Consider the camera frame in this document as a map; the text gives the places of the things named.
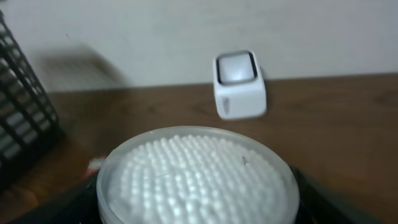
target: wooden table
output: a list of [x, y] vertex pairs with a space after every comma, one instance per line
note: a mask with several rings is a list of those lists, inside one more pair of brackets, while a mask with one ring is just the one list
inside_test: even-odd
[[349, 202], [398, 223], [398, 75], [266, 83], [267, 114], [222, 121], [211, 85], [52, 93], [67, 137], [0, 196], [0, 223], [76, 185], [88, 161], [145, 131], [210, 126], [249, 136]]

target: round plastic container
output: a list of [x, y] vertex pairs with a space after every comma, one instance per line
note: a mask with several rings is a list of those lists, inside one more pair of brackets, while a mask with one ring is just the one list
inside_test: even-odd
[[289, 166], [269, 148], [261, 143], [247, 138], [246, 136], [216, 128], [198, 126], [178, 126], [172, 128], [156, 129], [133, 137], [122, 143], [112, 151], [101, 166], [97, 180], [97, 196], [99, 215], [104, 224], [126, 224], [111, 210], [109, 206], [108, 191], [112, 185], [112, 176], [118, 168], [121, 159], [134, 148], [147, 142], [153, 142], [162, 138], [171, 139], [174, 136], [209, 136], [231, 141], [239, 144], [246, 149], [250, 149], [260, 154], [280, 175], [283, 186], [285, 187], [287, 209], [285, 209], [283, 220], [280, 224], [294, 223], [297, 210], [299, 209], [299, 188]]

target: black plastic basket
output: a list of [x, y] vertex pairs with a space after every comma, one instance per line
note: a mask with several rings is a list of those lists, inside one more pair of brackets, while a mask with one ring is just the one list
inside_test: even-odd
[[0, 191], [63, 135], [47, 95], [0, 15]]

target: red and white object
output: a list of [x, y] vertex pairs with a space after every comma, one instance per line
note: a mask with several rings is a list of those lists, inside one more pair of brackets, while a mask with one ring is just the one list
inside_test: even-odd
[[266, 88], [253, 52], [244, 50], [218, 56], [213, 61], [213, 76], [221, 118], [250, 118], [266, 112]]

